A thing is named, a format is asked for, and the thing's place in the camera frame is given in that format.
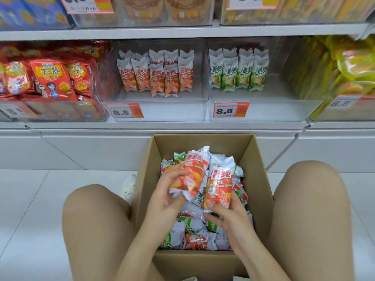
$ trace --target floor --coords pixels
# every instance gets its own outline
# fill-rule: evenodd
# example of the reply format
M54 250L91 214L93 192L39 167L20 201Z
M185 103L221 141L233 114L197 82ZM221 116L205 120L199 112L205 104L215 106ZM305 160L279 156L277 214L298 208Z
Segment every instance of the floor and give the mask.
M61 233L65 198L87 184L120 194L134 171L0 170L0 280L71 281ZM269 173L274 190L283 173ZM375 173L344 173L357 281L375 280Z

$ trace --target price label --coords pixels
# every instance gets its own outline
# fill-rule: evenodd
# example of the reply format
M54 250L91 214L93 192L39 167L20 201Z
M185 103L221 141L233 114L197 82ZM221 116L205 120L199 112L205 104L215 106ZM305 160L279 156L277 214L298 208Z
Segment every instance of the price label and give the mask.
M355 105L362 95L338 95L326 108L327 109L348 109Z
M0 110L11 118L36 118L38 117L23 103L0 103Z
M276 9L279 0L227 0L227 10Z
M244 118L249 108L250 102L215 103L213 117Z
M139 103L107 103L106 107L114 118L143 118Z
M68 14L113 13L110 0L61 0Z

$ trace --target cardboard box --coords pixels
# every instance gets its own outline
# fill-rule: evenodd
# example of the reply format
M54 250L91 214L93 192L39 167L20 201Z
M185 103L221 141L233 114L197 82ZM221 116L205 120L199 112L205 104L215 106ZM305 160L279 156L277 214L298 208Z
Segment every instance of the cardboard box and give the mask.
M147 205L160 178L162 159L173 152L198 150L210 145L210 152L233 156L246 177L243 186L249 196L248 210L263 244L270 231L273 197L256 138L251 134L156 134L151 137L139 166L132 201L132 222L138 230ZM233 275L247 277L241 261L233 252L158 250L153 263L166 281L196 276L204 281L232 280Z

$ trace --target shoe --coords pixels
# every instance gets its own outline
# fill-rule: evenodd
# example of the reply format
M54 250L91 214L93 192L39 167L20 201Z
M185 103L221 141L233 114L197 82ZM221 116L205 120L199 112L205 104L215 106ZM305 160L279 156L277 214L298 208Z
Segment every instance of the shoe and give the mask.
M124 184L122 185L122 190L121 190L122 198L124 198L129 204L132 202L134 185L135 185L136 179L137 179L137 176L135 174L132 174L125 180Z

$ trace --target bare leg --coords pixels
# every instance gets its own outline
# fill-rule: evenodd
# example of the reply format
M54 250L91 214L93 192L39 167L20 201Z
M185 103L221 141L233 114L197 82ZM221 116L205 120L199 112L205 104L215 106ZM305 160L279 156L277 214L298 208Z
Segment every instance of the bare leg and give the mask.
M330 165L291 166L274 194L269 250L292 281L353 281L350 201Z
M129 216L130 205L102 185L88 185L68 196L63 235L75 281L113 280L135 237ZM148 280L164 280L153 264L148 271Z

